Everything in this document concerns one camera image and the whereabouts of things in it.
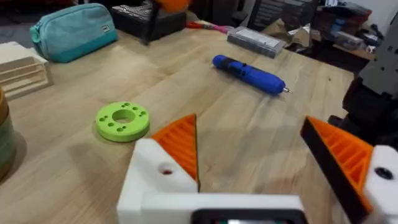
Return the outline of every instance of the wooden box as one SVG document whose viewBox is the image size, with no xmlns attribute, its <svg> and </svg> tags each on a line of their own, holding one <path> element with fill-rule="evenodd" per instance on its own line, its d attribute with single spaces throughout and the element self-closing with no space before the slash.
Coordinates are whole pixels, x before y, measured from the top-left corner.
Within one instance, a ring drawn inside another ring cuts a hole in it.
<svg viewBox="0 0 398 224">
<path fill-rule="evenodd" d="M 0 44 L 0 86 L 8 100 L 53 85 L 49 62 L 16 42 Z"/>
</svg>

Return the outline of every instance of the teal pencil case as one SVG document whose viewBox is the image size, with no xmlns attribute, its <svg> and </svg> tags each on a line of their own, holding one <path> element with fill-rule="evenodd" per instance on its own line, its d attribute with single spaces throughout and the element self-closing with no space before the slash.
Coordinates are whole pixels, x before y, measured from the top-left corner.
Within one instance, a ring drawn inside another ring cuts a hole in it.
<svg viewBox="0 0 398 224">
<path fill-rule="evenodd" d="M 118 39 L 101 4 L 72 6 L 43 16 L 30 28 L 34 48 L 47 60 L 70 62 Z"/>
</svg>

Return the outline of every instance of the red tool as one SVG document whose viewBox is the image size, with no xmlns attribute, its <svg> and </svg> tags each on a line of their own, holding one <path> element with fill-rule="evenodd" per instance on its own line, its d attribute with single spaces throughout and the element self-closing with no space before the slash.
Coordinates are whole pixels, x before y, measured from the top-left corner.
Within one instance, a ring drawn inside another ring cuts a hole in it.
<svg viewBox="0 0 398 224">
<path fill-rule="evenodd" d="M 198 22 L 189 22 L 187 23 L 187 28 L 191 29 L 208 29 L 208 30 L 218 30 L 224 34 L 228 33 L 233 27 L 230 26 L 217 26 L 212 24 L 201 24 Z"/>
</svg>

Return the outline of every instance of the green 3d printed ring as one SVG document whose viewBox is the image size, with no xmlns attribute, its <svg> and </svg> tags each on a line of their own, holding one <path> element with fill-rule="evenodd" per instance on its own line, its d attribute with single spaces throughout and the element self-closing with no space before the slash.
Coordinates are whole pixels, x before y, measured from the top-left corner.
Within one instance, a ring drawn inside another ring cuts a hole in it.
<svg viewBox="0 0 398 224">
<path fill-rule="evenodd" d="M 98 133 L 108 140 L 134 141 L 148 132 L 149 114 L 135 103 L 111 103 L 97 113 L 96 126 Z"/>
</svg>

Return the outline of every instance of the blue cordless engraver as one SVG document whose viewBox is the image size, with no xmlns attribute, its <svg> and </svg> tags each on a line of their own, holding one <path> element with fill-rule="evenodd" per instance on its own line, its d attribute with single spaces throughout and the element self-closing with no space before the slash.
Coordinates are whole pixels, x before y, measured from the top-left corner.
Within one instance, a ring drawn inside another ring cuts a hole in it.
<svg viewBox="0 0 398 224">
<path fill-rule="evenodd" d="M 260 90 L 266 91 L 272 95 L 278 95 L 279 93 L 291 91 L 286 88 L 286 84 L 276 75 L 265 72 L 258 68 L 254 68 L 245 63 L 231 59 L 224 55 L 217 55 L 213 58 L 213 65 L 225 71 L 236 78 L 250 84 Z"/>
</svg>

